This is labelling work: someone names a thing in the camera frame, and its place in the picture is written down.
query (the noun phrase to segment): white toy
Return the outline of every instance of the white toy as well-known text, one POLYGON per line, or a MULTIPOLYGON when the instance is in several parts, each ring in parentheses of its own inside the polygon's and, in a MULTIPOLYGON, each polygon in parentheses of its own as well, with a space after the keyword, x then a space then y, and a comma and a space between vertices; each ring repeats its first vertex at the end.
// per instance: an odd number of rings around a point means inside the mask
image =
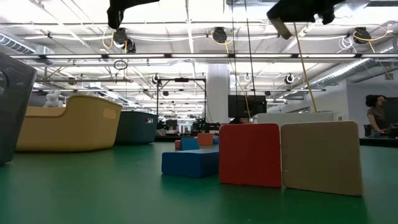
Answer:
POLYGON ((59 90, 51 90, 45 96, 45 104, 43 107, 63 107, 62 101, 58 100, 59 96, 60 96, 59 90))

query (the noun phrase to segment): blue block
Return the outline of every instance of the blue block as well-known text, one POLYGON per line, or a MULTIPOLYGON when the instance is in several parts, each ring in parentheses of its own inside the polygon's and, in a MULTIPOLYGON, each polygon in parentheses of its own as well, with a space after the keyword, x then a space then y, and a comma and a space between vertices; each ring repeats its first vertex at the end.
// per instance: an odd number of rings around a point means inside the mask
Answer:
POLYGON ((218 144, 218 141, 219 141, 218 137, 213 137, 213 144, 218 144))
POLYGON ((218 173, 218 149, 163 152, 162 172, 186 177, 205 177, 218 173))
POLYGON ((181 138, 180 151, 196 150, 199 148, 199 142, 194 138, 181 138))

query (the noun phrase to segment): gray bin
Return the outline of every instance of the gray bin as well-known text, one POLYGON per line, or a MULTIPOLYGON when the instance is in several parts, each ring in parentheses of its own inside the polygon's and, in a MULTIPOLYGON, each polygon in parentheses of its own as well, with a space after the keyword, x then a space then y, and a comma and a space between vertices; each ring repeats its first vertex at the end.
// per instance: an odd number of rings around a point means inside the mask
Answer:
POLYGON ((0 165, 12 160, 35 79, 35 69, 0 53, 0 165))

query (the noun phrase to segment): yellow bin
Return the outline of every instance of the yellow bin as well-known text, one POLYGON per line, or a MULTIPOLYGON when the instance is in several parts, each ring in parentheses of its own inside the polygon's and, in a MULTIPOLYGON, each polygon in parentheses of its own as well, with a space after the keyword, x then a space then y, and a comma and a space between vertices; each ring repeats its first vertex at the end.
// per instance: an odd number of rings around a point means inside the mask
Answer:
POLYGON ((28 107, 16 151, 83 152, 113 146, 122 106, 74 95, 66 108, 28 107))

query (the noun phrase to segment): column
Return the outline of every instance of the column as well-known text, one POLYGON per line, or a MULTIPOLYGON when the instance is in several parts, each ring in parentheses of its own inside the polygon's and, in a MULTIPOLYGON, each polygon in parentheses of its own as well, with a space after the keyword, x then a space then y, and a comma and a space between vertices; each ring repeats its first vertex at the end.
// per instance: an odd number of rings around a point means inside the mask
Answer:
POLYGON ((221 123, 221 124, 229 123, 228 64, 209 64, 206 84, 207 84, 206 122, 221 123))

